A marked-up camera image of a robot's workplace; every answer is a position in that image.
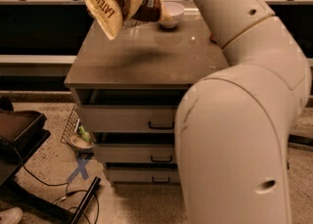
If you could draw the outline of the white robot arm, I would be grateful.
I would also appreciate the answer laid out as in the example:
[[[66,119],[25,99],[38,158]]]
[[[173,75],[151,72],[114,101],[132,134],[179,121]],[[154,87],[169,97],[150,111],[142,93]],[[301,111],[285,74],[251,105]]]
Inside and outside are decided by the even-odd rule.
[[[288,138],[310,66],[263,0],[193,0],[228,67],[193,85],[175,119],[189,224],[291,224]]]

